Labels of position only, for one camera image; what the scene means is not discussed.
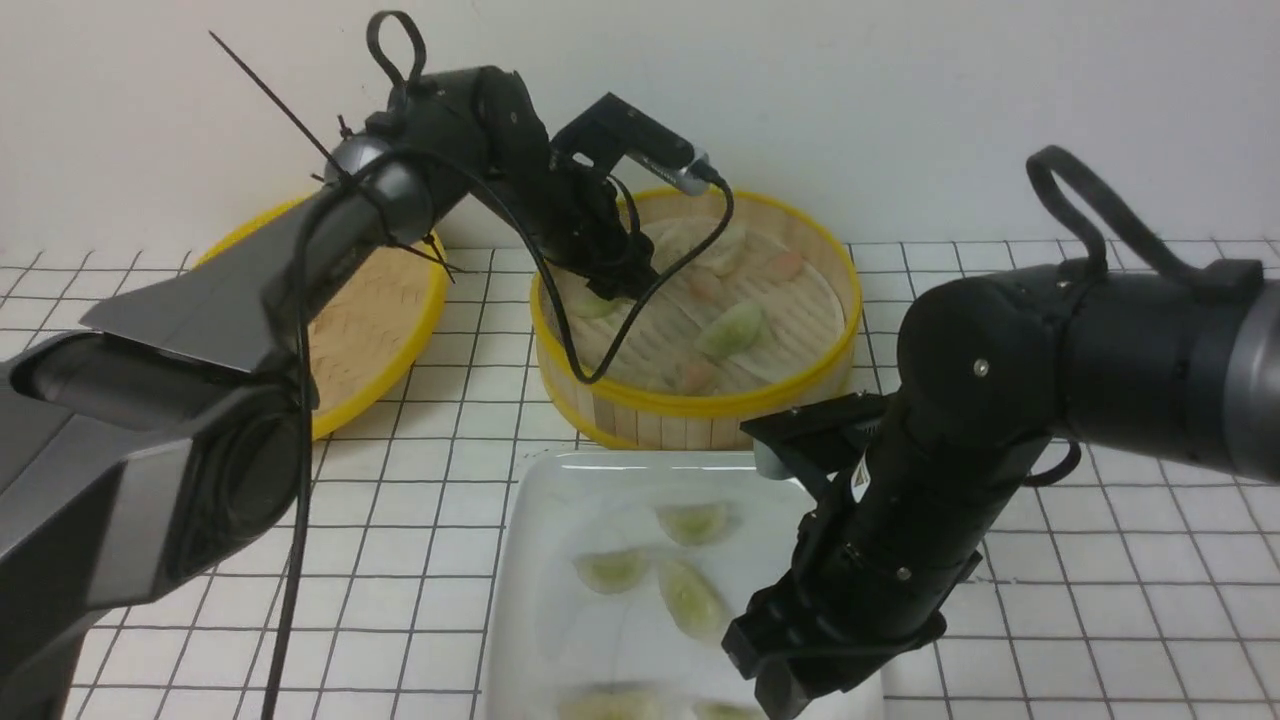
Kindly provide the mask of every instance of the translucent dumpling wrapper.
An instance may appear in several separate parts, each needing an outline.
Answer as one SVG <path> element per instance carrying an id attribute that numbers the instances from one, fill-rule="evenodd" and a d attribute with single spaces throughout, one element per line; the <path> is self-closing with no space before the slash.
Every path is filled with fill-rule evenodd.
<path id="1" fill-rule="evenodd" d="M 710 544 L 728 530 L 730 511 L 724 502 L 667 505 L 655 512 L 662 532 L 685 547 Z"/>
<path id="2" fill-rule="evenodd" d="M 618 594 L 640 584 L 649 556 L 639 548 L 580 555 L 573 569 L 584 585 L 600 594 Z"/>
<path id="3" fill-rule="evenodd" d="M 719 646 L 728 625 L 728 607 L 696 568 L 684 560 L 663 560 L 658 565 L 658 589 L 681 633 Z"/>
<path id="4" fill-rule="evenodd" d="M 559 720 L 663 720 L 662 703 L 648 691 L 598 691 L 564 701 Z"/>
<path id="5" fill-rule="evenodd" d="M 754 707 L 705 701 L 694 705 L 694 717 L 698 720 L 767 720 L 764 712 Z"/>
<path id="6" fill-rule="evenodd" d="M 767 337 L 767 323 L 764 307 L 754 300 L 744 300 L 703 328 L 694 348 L 708 357 L 723 360 L 750 350 L 758 340 Z"/>

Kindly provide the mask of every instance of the white tile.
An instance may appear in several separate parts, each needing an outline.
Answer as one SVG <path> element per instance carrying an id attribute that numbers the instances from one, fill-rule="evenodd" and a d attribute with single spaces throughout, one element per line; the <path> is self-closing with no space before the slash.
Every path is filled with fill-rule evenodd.
<path id="1" fill-rule="evenodd" d="M 489 278 L 489 302 L 529 302 L 534 273 L 494 273 Z"/>
<path id="2" fill-rule="evenodd" d="M 179 685 L 243 685 L 260 635 L 260 630 L 192 632 L 173 682 Z"/>
<path id="3" fill-rule="evenodd" d="M 474 334 L 435 334 L 426 342 L 426 350 L 419 356 L 419 365 L 470 365 L 471 350 L 475 347 Z"/>
<path id="4" fill-rule="evenodd" d="M 1222 601 L 1247 639 L 1280 639 L 1280 587 L 1224 585 Z"/>
<path id="5" fill-rule="evenodd" d="M 1267 694 L 1280 697 L 1280 643 L 1249 643 L 1249 657 L 1262 675 Z"/>
<path id="6" fill-rule="evenodd" d="M 200 575 L 184 585 L 148 605 L 137 605 L 124 618 L 125 625 L 155 625 L 160 628 L 188 628 L 196 619 L 200 598 L 205 597 L 209 577 Z"/>
<path id="7" fill-rule="evenodd" d="M 410 691 L 472 691 L 479 666 L 479 633 L 413 633 L 403 687 Z"/>
<path id="8" fill-rule="evenodd" d="M 934 646 L 904 652 L 890 660 L 882 670 L 881 679 L 884 694 L 942 697 L 942 675 L 938 671 Z"/>
<path id="9" fill-rule="evenodd" d="M 440 483 L 384 483 L 378 491 L 371 525 L 410 525 L 426 528 L 435 524 L 440 505 Z"/>
<path id="10" fill-rule="evenodd" d="M 1169 484 L 1171 486 L 1230 486 L 1235 484 L 1231 475 L 1226 473 L 1219 473 L 1217 470 L 1208 470 L 1206 468 L 1197 468 L 1194 465 L 1184 465 L 1181 462 L 1170 462 L 1169 460 L 1161 460 L 1160 466 L 1165 470 L 1165 477 L 1169 478 Z"/>
<path id="11" fill-rule="evenodd" d="M 1115 530 L 1116 523 L 1102 488 L 1047 487 L 1039 489 L 1055 530 Z"/>
<path id="12" fill-rule="evenodd" d="M 288 528 L 271 528 L 244 550 L 218 564 L 219 573 L 276 575 L 284 569 L 293 534 Z"/>
<path id="13" fill-rule="evenodd" d="M 402 693 L 396 720 L 471 720 L 470 694 Z"/>
<path id="14" fill-rule="evenodd" d="M 375 402 L 355 420 L 334 430 L 335 439 L 385 439 L 396 429 L 398 402 Z"/>
<path id="15" fill-rule="evenodd" d="M 320 466 L 321 480 L 376 480 L 387 460 L 385 439 L 334 439 Z"/>
<path id="16" fill-rule="evenodd" d="M 873 334 L 868 336 L 872 343 L 872 354 L 876 356 L 876 364 L 883 366 L 897 365 L 897 336 L 896 334 Z"/>
<path id="17" fill-rule="evenodd" d="M 1196 700 L 1262 700 L 1238 642 L 1170 642 L 1174 664 Z"/>
<path id="18" fill-rule="evenodd" d="M 458 424 L 458 402 L 406 402 L 401 410 L 397 438 L 453 437 Z"/>
<path id="19" fill-rule="evenodd" d="M 1226 610 L 1210 585 L 1147 585 L 1160 629 L 1167 638 L 1231 638 Z"/>
<path id="20" fill-rule="evenodd" d="M 941 284 L 957 281 L 963 277 L 960 273 L 911 273 L 911 286 L 915 288 L 916 295 L 924 295 Z"/>
<path id="21" fill-rule="evenodd" d="M 312 630 L 335 628 L 348 584 L 347 578 L 302 578 L 298 584 L 298 603 L 293 609 L 293 626 Z M 273 621 L 280 614 L 283 598 L 283 592 L 276 593 Z"/>
<path id="22" fill-rule="evenodd" d="M 59 300 L 54 311 L 45 319 L 42 328 L 46 331 L 83 329 L 84 325 L 79 320 L 96 304 L 95 300 Z"/>
<path id="23" fill-rule="evenodd" d="M 1207 582 L 1208 573 L 1189 536 L 1129 533 L 1125 536 L 1138 577 L 1144 583 Z"/>
<path id="24" fill-rule="evenodd" d="M 396 439 L 383 479 L 392 482 L 443 480 L 449 466 L 447 439 Z"/>
<path id="25" fill-rule="evenodd" d="M 1146 701 L 1111 703 L 1115 720 L 1193 720 L 1185 701 Z"/>
<path id="26" fill-rule="evenodd" d="M 1276 674 L 1272 676 L 1280 678 L 1280 665 L 1276 666 Z M 1275 720 L 1271 708 L 1262 702 L 1197 702 L 1194 707 L 1198 720 Z"/>
<path id="27" fill-rule="evenodd" d="M 1036 720 L 1114 720 L 1102 702 L 1032 701 Z"/>
<path id="28" fill-rule="evenodd" d="M 1014 269 L 1009 246 L 1004 242 L 957 242 L 956 251 L 960 254 L 960 268 L 966 273 Z"/>
<path id="29" fill-rule="evenodd" d="M 952 720 L 1028 720 L 1027 703 L 1020 700 L 954 700 Z"/>
<path id="30" fill-rule="evenodd" d="M 390 717 L 396 693 L 320 693 L 316 720 L 352 720 L 353 717 Z"/>
<path id="31" fill-rule="evenodd" d="M 1108 487 L 1105 491 L 1111 500 L 1111 506 L 1115 507 L 1120 529 L 1125 532 L 1187 530 L 1183 516 L 1178 512 L 1178 505 L 1174 502 L 1174 495 L 1167 487 Z"/>
<path id="32" fill-rule="evenodd" d="M 1174 488 L 1174 497 L 1193 532 L 1258 529 L 1235 487 Z"/>
<path id="33" fill-rule="evenodd" d="M 266 687 L 271 670 L 271 648 L 275 647 L 275 633 L 262 637 L 262 650 L 253 661 L 250 673 L 251 688 Z M 293 630 L 289 635 L 289 652 L 284 656 L 284 673 L 280 676 L 282 688 L 319 688 L 324 680 L 324 669 L 329 662 L 329 648 L 333 647 L 333 630 Z"/>
<path id="34" fill-rule="evenodd" d="M 0 305 L 0 329 L 37 331 L 54 310 L 54 300 L 28 300 L 10 297 Z"/>
<path id="35" fill-rule="evenodd" d="M 422 583 L 415 630 L 483 630 L 493 580 L 431 578 Z"/>
<path id="36" fill-rule="evenodd" d="M 525 402 L 547 402 L 550 398 L 541 372 L 538 368 L 529 368 L 525 374 Z"/>
<path id="37" fill-rule="evenodd" d="M 1053 241 L 1010 242 L 1009 250 L 1018 268 L 1056 265 L 1065 259 L 1061 246 Z"/>
<path id="38" fill-rule="evenodd" d="M 1183 697 L 1178 675 L 1160 642 L 1096 641 L 1102 685 L 1111 697 L 1171 700 Z"/>
<path id="39" fill-rule="evenodd" d="M 8 360 L 27 348 L 36 333 L 31 331 L 0 331 L 0 360 Z"/>
<path id="40" fill-rule="evenodd" d="M 1016 697 L 1021 694 L 1018 667 L 1009 641 L 938 641 L 947 693 L 961 697 Z M 982 662 L 974 662 L 980 657 Z"/>
<path id="41" fill-rule="evenodd" d="M 1073 583 L 1137 580 L 1119 534 L 1057 536 L 1066 579 Z"/>
<path id="42" fill-rule="evenodd" d="M 214 578 L 200 609 L 201 628 L 261 628 L 271 610 L 278 578 Z"/>
<path id="43" fill-rule="evenodd" d="M 915 300 L 911 279 L 906 273 L 863 274 L 858 277 L 858 282 L 863 286 L 864 301 L 899 300 L 910 302 Z"/>
<path id="44" fill-rule="evenodd" d="M 1014 641 L 1014 650 L 1027 697 L 1102 697 L 1084 641 Z"/>
<path id="45" fill-rule="evenodd" d="M 481 333 L 476 336 L 472 365 L 518 365 L 529 363 L 530 336 L 515 333 Z"/>
<path id="46" fill-rule="evenodd" d="M 1052 468 L 1056 468 L 1059 462 L 1066 457 L 1069 446 L 1065 442 L 1051 442 L 1044 454 L 1039 456 L 1036 465 L 1032 468 L 1032 473 L 1043 473 Z M 1096 486 L 1098 484 L 1098 474 L 1093 471 L 1093 460 L 1089 454 L 1089 448 L 1082 447 L 1084 457 L 1080 464 L 1075 466 L 1071 473 L 1057 482 L 1055 487 L 1066 486 Z"/>
<path id="47" fill-rule="evenodd" d="M 465 402 L 456 437 L 513 438 L 518 416 L 518 402 Z"/>
<path id="48" fill-rule="evenodd" d="M 506 483 L 449 483 L 440 501 L 440 524 L 498 527 L 506 502 Z"/>
<path id="49" fill-rule="evenodd" d="M 339 630 L 324 687 L 394 691 L 407 643 L 407 633 Z"/>
<path id="50" fill-rule="evenodd" d="M 78 685 L 93 683 L 97 671 L 102 669 L 102 661 L 106 660 L 106 651 L 111 647 L 113 639 L 115 639 L 115 630 L 105 628 L 90 628 L 84 633 L 81 656 L 76 662 L 76 674 L 72 675 L 73 683 Z"/>
<path id="51" fill-rule="evenodd" d="M 498 302 L 484 306 L 480 332 L 527 334 L 532 331 L 534 320 L 527 302 Z"/>
<path id="52" fill-rule="evenodd" d="M 1220 240 L 1217 246 L 1222 249 L 1225 258 L 1231 258 L 1233 260 L 1262 260 L 1263 266 L 1280 266 L 1280 254 L 1266 242 L 1229 242 Z"/>
<path id="53" fill-rule="evenodd" d="M 902 246 L 896 242 L 849 246 L 859 273 L 901 272 L 906 269 Z"/>
<path id="54" fill-rule="evenodd" d="M 956 246 L 950 242 L 909 242 L 902 245 L 906 266 L 918 270 L 959 270 Z"/>
<path id="55" fill-rule="evenodd" d="M 460 439 L 453 443 L 451 480 L 507 480 L 513 443 L 498 439 Z"/>
<path id="56" fill-rule="evenodd" d="M 991 569 L 1001 580 L 1061 582 L 1062 570 L 1048 536 L 988 533 Z"/>
<path id="57" fill-rule="evenodd" d="M 317 693 L 308 691 L 280 691 L 275 703 L 274 720 L 312 720 Z M 259 720 L 262 717 L 262 691 L 244 693 L 244 703 L 236 720 Z"/>
<path id="58" fill-rule="evenodd" d="M 444 528 L 436 530 L 426 574 L 493 575 L 497 557 L 498 530 Z"/>
<path id="59" fill-rule="evenodd" d="M 1280 487 L 1247 487 L 1240 488 L 1240 492 L 1253 510 L 1258 527 L 1268 533 L 1280 532 Z"/>
<path id="60" fill-rule="evenodd" d="M 573 439 L 577 429 L 550 402 L 526 402 L 520 414 L 520 439 Z"/>
<path id="61" fill-rule="evenodd" d="M 1098 466 L 1098 475 L 1103 484 L 1164 484 L 1165 478 L 1160 474 L 1160 462 L 1132 452 L 1111 450 L 1110 447 L 1093 447 L 1093 460 Z"/>
<path id="62" fill-rule="evenodd" d="M 445 302 L 440 322 L 435 325 L 438 333 L 474 333 L 480 325 L 479 302 Z"/>
<path id="63" fill-rule="evenodd" d="M 376 483 L 316 483 L 311 496 L 311 527 L 364 525 L 374 506 Z"/>
<path id="64" fill-rule="evenodd" d="M 1084 632 L 1098 638 L 1155 638 L 1160 635 L 1138 585 L 1075 585 Z"/>
<path id="65" fill-rule="evenodd" d="M 516 402 L 525 392 L 525 368 L 472 368 L 467 401 Z"/>
<path id="66" fill-rule="evenodd" d="M 863 319 L 867 331 L 873 333 L 896 333 L 902 327 L 910 302 L 867 302 L 863 305 Z"/>
<path id="67" fill-rule="evenodd" d="M 534 259 L 524 249 L 500 247 L 493 251 L 494 273 L 524 273 L 532 272 Z"/>
<path id="68" fill-rule="evenodd" d="M 302 571 L 308 575 L 349 575 L 360 552 L 360 528 L 311 528 Z"/>
<path id="69" fill-rule="evenodd" d="M 467 383 L 467 368 L 416 366 L 408 379 L 408 392 L 404 400 L 462 400 Z"/>
<path id="70" fill-rule="evenodd" d="M 1066 585 L 1004 585 L 998 589 L 1012 637 L 1080 637 Z"/>
<path id="71" fill-rule="evenodd" d="M 481 302 L 488 284 L 489 273 L 454 273 L 447 297 L 453 302 Z"/>
<path id="72" fill-rule="evenodd" d="M 1204 555 L 1210 574 L 1220 583 L 1280 582 L 1280 568 L 1262 536 L 1199 533 L 1196 544 Z"/>
<path id="73" fill-rule="evenodd" d="M 147 286 L 152 286 L 161 281 L 168 281 L 178 277 L 174 270 L 129 270 L 125 275 L 124 282 L 120 283 L 120 295 L 125 292 L 140 290 Z"/>
<path id="74" fill-rule="evenodd" d="M 99 682 L 111 685 L 165 685 L 186 639 L 187 630 L 124 628 L 115 638 Z"/>
<path id="75" fill-rule="evenodd" d="M 239 691 L 169 691 L 160 720 L 227 720 L 236 716 L 239 694 Z"/>
<path id="76" fill-rule="evenodd" d="M 155 717 L 164 698 L 163 689 L 93 688 L 79 720 L 122 720 Z"/>
<path id="77" fill-rule="evenodd" d="M 370 528 L 356 574 L 420 578 L 430 544 L 430 529 Z"/>
<path id="78" fill-rule="evenodd" d="M 417 578 L 356 578 L 340 626 L 347 630 L 408 630 L 420 584 Z"/>

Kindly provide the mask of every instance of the yellow rim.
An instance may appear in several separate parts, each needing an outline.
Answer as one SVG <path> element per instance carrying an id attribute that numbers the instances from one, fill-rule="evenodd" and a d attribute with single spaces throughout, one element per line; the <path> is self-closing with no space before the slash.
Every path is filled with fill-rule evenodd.
<path id="1" fill-rule="evenodd" d="M 210 258 L 244 240 L 251 233 L 283 215 L 287 210 L 301 201 L 302 199 L 300 197 L 280 204 L 236 228 L 236 231 L 205 252 L 200 260 L 196 261 L 196 265 L 201 265 Z M 431 233 L 431 237 L 436 240 L 436 247 L 440 249 L 440 255 L 444 256 L 444 246 L 440 245 L 439 237 L 435 233 Z M 422 315 L 419 318 L 417 324 L 413 325 L 413 331 L 404 340 L 404 345 L 401 346 L 399 352 L 397 352 L 396 356 L 392 357 L 392 361 L 388 363 L 387 366 L 383 368 L 383 370 L 357 393 L 348 397 L 340 405 L 337 405 L 324 413 L 316 413 L 311 418 L 311 437 L 314 439 L 320 439 L 355 420 L 356 416 L 367 410 L 374 402 L 381 400 L 383 396 L 387 395 L 387 391 L 389 391 L 392 386 L 404 377 L 404 373 L 413 366 L 413 360 L 422 354 L 422 350 L 426 348 L 426 343 L 431 338 L 431 332 L 435 329 L 435 324 L 440 320 L 440 313 L 444 311 L 444 295 L 448 286 L 448 277 L 444 273 L 444 268 L 440 265 L 431 263 L 428 268 L 428 273 L 430 275 L 430 283 L 428 286 L 426 302 L 422 307 Z"/>
<path id="2" fill-rule="evenodd" d="M 675 188 L 657 188 L 648 190 L 644 192 L 637 192 L 635 199 L 644 200 L 646 197 L 657 197 L 662 195 L 676 195 L 678 191 Z M 858 269 L 854 266 L 852 259 L 849 252 L 838 252 L 845 250 L 844 243 L 838 242 L 835 236 L 831 234 L 827 228 L 822 227 L 806 213 L 782 202 L 781 200 L 769 197 L 767 195 L 760 195 L 755 192 L 737 191 L 735 192 L 737 197 L 748 199 L 754 202 L 760 202 L 764 205 L 772 205 L 785 210 L 787 214 L 794 215 L 800 222 L 805 223 L 810 228 L 818 232 L 823 240 L 829 242 L 837 249 L 836 255 L 846 265 L 849 270 L 850 282 L 854 286 L 854 306 L 849 315 L 845 318 L 845 329 L 840 336 L 840 340 L 832 343 L 831 348 L 827 350 L 817 363 L 814 363 L 808 370 L 800 373 L 790 379 L 781 383 L 763 387 L 756 391 L 744 392 L 739 395 L 724 395 L 717 397 L 678 397 L 669 395 L 658 395 L 653 392 L 646 392 L 631 386 L 625 386 L 616 380 L 608 378 L 600 379 L 598 383 L 591 386 L 591 393 L 602 397 L 604 400 L 625 405 L 627 407 L 641 410 L 645 413 L 657 413 L 663 415 L 681 415 L 689 418 L 714 418 L 722 415 L 750 415 L 756 413 L 765 413 L 776 409 L 778 405 L 785 404 L 790 398 L 799 396 L 804 392 L 808 386 L 817 380 L 820 375 L 827 374 L 831 368 L 840 361 L 842 351 L 854 341 L 858 333 L 858 323 L 861 319 L 863 309 L 863 287 L 858 279 Z M 556 340 L 556 334 L 552 332 L 550 325 L 543 318 L 543 297 L 541 297 L 541 278 L 534 275 L 532 288 L 530 291 L 530 304 L 531 314 L 534 319 L 534 334 L 538 336 L 538 342 L 547 348 L 547 354 L 550 356 L 552 361 L 556 363 L 557 368 L 561 369 L 566 375 L 573 377 L 573 370 L 568 364 L 568 355 L 564 352 L 564 346 Z M 553 391 L 548 384 L 548 393 Z M 566 402 L 557 404 L 562 413 L 566 413 L 566 418 L 576 415 L 576 413 L 567 411 Z M 582 434 L 591 437 L 591 433 L 584 429 L 585 423 L 575 425 L 582 430 Z M 612 443 L 623 442 L 618 438 L 612 438 Z"/>

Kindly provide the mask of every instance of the white plate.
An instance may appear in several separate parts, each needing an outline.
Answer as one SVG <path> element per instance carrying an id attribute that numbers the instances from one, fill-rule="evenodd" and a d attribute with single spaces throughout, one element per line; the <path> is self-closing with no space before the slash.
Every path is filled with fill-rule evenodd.
<path id="1" fill-rule="evenodd" d="M 682 548 L 654 516 L 660 505 L 728 502 L 732 532 Z M 724 652 L 676 629 L 650 569 L 634 589 L 600 596 L 579 580 L 581 553 L 646 547 L 696 565 L 733 615 L 790 565 L 813 500 L 794 480 L 769 480 L 750 454 L 595 452 L 550 456 L 520 484 L 502 552 L 483 698 L 488 720 L 553 720 L 559 701 L 593 685 L 660 691 L 667 719 L 692 720 L 695 700 L 754 706 Z M 815 701 L 801 720 L 881 720 L 877 674 L 847 694 Z"/>

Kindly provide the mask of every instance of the black grout line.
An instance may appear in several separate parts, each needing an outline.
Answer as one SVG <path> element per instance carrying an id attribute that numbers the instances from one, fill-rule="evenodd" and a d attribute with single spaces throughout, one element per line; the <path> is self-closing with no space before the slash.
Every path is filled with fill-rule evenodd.
<path id="1" fill-rule="evenodd" d="M 495 255 L 494 252 L 489 254 L 489 269 L 490 270 L 493 269 L 494 255 Z M 486 274 L 485 275 L 485 281 L 484 281 L 484 296 L 485 297 L 489 296 L 489 284 L 490 284 L 492 281 L 493 281 L 493 274 Z M 471 343 L 471 359 L 472 360 L 475 359 L 476 348 L 479 346 L 480 346 L 479 340 L 476 340 L 475 342 Z M 466 395 L 467 395 L 467 387 L 468 387 L 470 382 L 471 382 L 471 368 L 467 368 L 467 370 L 466 370 L 466 373 L 465 373 L 465 375 L 462 378 L 462 397 L 466 397 Z M 408 383 L 406 383 L 404 387 L 407 389 L 408 388 Z M 454 432 L 454 434 L 457 434 L 457 429 L 458 429 L 458 425 L 461 423 L 462 423 L 462 402 L 458 402 L 458 411 L 457 411 L 457 414 L 453 418 L 453 432 Z M 517 428 L 517 430 L 520 429 L 518 411 L 517 411 L 517 416 L 516 416 L 516 428 Z M 453 447 L 454 447 L 454 445 L 456 445 L 456 441 L 453 441 L 453 442 L 449 443 L 449 456 L 444 461 L 444 473 L 443 473 L 444 480 L 440 483 L 440 501 L 435 503 L 435 518 L 431 520 L 433 524 L 439 524 L 440 523 L 440 512 L 444 510 L 445 493 L 449 489 L 449 487 L 448 487 L 448 478 L 449 478 L 449 474 L 453 471 Z M 515 448 L 515 446 L 516 446 L 516 443 L 515 443 L 515 441 L 512 441 L 512 448 Z M 429 539 L 428 543 L 426 543 L 426 557 L 422 560 L 422 577 L 421 577 L 421 579 L 417 583 L 417 597 L 413 601 L 413 612 L 410 614 L 410 620 L 408 620 L 408 632 L 410 632 L 410 635 L 408 635 L 408 641 L 404 643 L 404 657 L 401 659 L 399 675 L 396 678 L 396 693 L 397 694 L 396 694 L 396 698 L 392 701 L 390 714 L 392 714 L 393 717 L 396 716 L 396 708 L 399 706 L 399 693 L 403 692 L 403 688 L 404 688 L 404 673 L 408 671 L 410 652 L 413 651 L 413 628 L 417 625 L 417 611 L 422 606 L 422 592 L 426 589 L 426 579 L 429 577 L 428 573 L 429 573 L 430 566 L 431 566 L 431 550 L 435 546 L 435 536 L 436 536 L 436 533 L 433 530 L 431 532 L 431 539 Z M 498 532 L 498 548 L 497 548 L 497 552 L 498 553 L 502 552 L 502 530 Z"/>
<path id="2" fill-rule="evenodd" d="M 530 350 L 532 350 L 532 338 L 530 338 Z M 527 389 L 529 389 L 529 373 L 525 373 L 520 388 L 520 396 L 524 397 Z M 521 402 L 520 407 L 516 410 L 517 434 L 524 411 L 525 411 L 525 405 L 524 402 Z M 573 448 L 575 450 L 579 448 L 579 441 L 573 441 Z M 480 706 L 480 676 L 484 673 L 484 664 L 485 664 L 484 653 L 489 641 L 489 619 L 493 615 L 493 601 L 494 596 L 498 592 L 498 565 L 502 561 L 502 541 L 507 530 L 507 505 L 511 502 L 511 486 L 515 482 L 515 478 L 512 475 L 515 475 L 515 473 L 516 473 L 516 445 L 512 443 L 511 461 L 507 464 L 507 492 L 504 492 L 502 496 L 502 520 L 500 520 L 502 527 L 498 528 L 498 552 L 494 555 L 493 559 L 493 583 L 489 585 L 489 603 L 484 615 L 484 634 L 480 635 L 480 660 L 479 662 L 476 662 L 476 683 L 475 683 L 476 696 L 471 700 L 471 715 L 470 715 L 471 720 L 475 720 L 476 710 Z"/>

